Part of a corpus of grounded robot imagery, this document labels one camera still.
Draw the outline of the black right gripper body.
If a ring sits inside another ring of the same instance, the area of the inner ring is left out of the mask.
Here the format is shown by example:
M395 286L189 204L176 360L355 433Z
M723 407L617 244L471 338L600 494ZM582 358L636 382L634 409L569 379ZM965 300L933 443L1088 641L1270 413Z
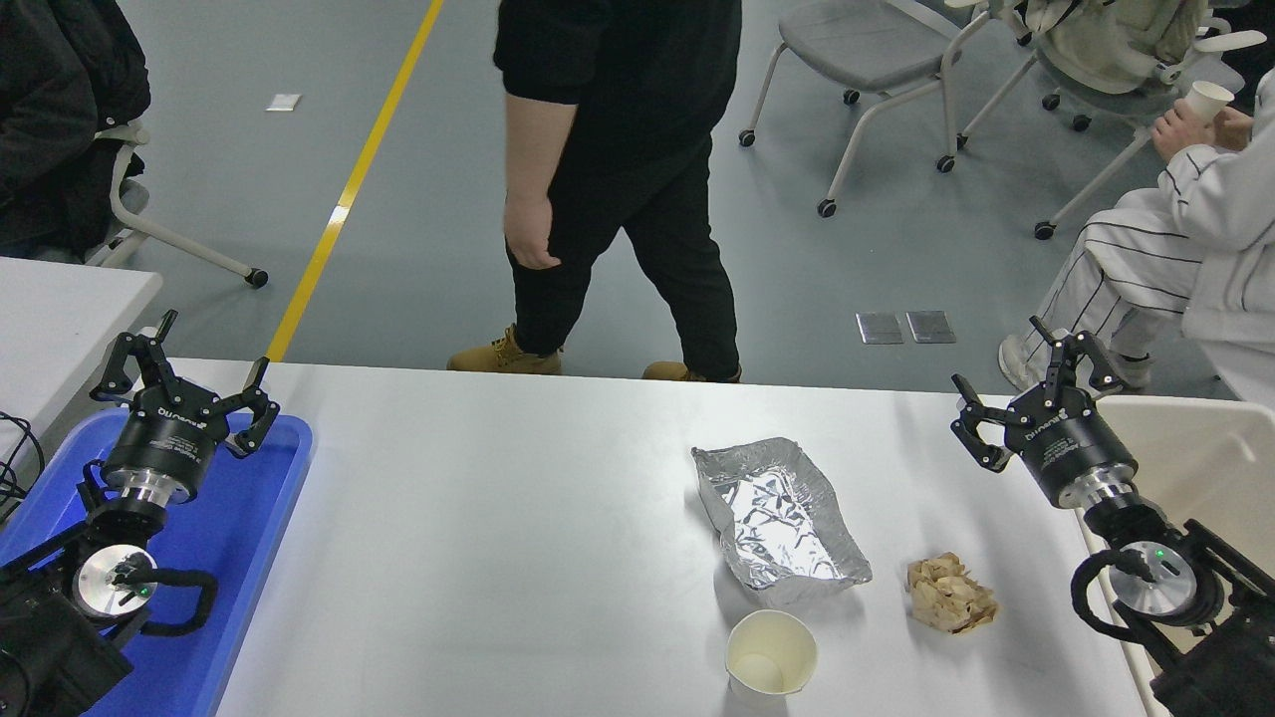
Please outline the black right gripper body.
M1007 404L1005 447L1019 455L1052 506L1089 506L1130 492L1139 462L1082 387L1058 395L1038 384Z

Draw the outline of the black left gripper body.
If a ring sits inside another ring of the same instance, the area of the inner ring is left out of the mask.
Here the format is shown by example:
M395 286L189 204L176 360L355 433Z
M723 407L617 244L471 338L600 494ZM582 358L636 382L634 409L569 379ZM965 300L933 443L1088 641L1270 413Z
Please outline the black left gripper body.
M121 490L125 478L149 469L184 491L198 491L217 445L228 435L227 418L210 413L217 398L195 384L180 385L173 398L162 385L136 390L127 422L102 466L102 481Z

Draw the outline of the person's left hand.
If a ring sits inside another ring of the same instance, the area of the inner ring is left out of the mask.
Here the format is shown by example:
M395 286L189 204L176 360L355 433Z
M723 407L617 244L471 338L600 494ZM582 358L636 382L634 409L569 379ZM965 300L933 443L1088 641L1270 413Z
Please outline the person's left hand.
M1190 145L1213 145L1215 142L1213 125L1193 114L1186 100L1176 100L1162 117L1153 120L1150 137L1153 148L1165 165Z

